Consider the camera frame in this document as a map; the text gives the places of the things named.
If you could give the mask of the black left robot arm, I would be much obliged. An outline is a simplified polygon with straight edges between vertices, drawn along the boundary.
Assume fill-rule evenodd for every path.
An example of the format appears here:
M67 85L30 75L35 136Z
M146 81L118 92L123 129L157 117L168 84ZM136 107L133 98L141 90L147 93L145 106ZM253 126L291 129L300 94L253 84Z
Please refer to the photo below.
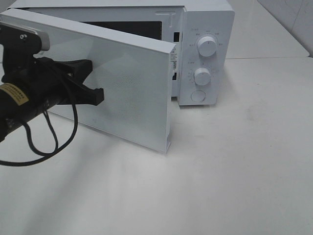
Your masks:
M104 90L84 85L92 70L91 60L60 62L47 57L6 68L0 86L0 139L56 105L99 105Z

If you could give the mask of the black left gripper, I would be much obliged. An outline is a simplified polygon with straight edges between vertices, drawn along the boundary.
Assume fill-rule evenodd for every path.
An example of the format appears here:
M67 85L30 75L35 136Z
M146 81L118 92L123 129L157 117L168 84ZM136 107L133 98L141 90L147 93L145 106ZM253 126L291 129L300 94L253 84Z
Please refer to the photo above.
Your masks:
M5 52L2 65L2 108L97 106L104 101L103 88L91 89L82 84L93 71L91 60L61 62ZM70 83L72 78L79 83Z

